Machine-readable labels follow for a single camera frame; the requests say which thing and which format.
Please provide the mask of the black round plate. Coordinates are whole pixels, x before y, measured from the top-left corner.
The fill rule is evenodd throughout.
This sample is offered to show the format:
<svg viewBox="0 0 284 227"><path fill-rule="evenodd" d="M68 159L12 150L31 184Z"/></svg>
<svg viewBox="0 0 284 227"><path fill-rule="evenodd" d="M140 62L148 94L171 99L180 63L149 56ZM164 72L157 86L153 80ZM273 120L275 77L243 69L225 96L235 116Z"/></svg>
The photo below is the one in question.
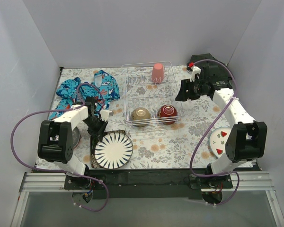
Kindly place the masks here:
<svg viewBox="0 0 284 227"><path fill-rule="evenodd" d="M78 127L76 127L72 131L73 148L76 148L78 146L80 138L81 138L80 130L78 129Z"/></svg>

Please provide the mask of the red bowl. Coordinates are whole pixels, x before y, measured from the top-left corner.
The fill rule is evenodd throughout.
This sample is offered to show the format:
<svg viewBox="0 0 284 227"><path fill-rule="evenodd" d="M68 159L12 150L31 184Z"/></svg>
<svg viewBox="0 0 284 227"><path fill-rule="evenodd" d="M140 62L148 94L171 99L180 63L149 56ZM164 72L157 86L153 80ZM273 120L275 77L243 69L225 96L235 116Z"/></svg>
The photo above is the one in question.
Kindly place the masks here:
<svg viewBox="0 0 284 227"><path fill-rule="evenodd" d="M178 112L172 105L163 105L160 107L157 113L157 117L160 123L164 125L171 125L176 122Z"/></svg>

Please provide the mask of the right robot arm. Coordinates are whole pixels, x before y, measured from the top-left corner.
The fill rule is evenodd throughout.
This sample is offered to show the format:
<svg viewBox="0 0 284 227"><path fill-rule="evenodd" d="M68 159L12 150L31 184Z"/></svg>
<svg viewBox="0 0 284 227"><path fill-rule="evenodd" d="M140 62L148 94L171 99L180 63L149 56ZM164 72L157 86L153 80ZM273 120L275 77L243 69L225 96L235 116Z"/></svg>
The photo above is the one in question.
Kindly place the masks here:
<svg viewBox="0 0 284 227"><path fill-rule="evenodd" d="M176 101L197 100L208 96L225 116L231 131L225 143L225 152L206 168L205 174L192 172L205 178L205 184L215 188L222 176L230 175L238 166L264 155L267 125L256 121L244 109L237 97L238 86L228 67L213 58L191 61L186 65L190 76L181 81Z"/></svg>

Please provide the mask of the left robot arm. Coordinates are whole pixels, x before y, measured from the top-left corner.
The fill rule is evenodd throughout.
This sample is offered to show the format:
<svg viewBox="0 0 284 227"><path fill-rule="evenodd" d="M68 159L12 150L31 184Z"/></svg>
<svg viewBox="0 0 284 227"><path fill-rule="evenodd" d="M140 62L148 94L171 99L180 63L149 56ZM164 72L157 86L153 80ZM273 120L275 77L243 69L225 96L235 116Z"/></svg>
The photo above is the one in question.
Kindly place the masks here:
<svg viewBox="0 0 284 227"><path fill-rule="evenodd" d="M60 117L43 121L40 127L38 157L55 163L67 174L74 176L75 184L81 189L91 185L91 177L85 173L88 167L73 154L72 133L83 122L92 138L103 140L111 111L101 108L96 116L96 107L95 98L87 97L85 103L76 102Z"/></svg>

